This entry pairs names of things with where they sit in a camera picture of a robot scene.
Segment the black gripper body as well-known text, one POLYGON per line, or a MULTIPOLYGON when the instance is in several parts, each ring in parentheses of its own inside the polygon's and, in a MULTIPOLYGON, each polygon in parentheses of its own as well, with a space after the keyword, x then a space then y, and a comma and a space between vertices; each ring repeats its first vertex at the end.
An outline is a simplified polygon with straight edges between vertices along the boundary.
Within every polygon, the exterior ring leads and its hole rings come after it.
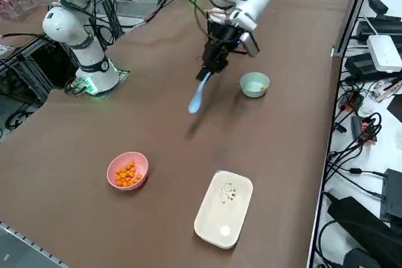
POLYGON ((206 53, 213 54, 220 51, 233 53, 240 44, 242 30, 229 24, 207 21, 207 34, 206 53))

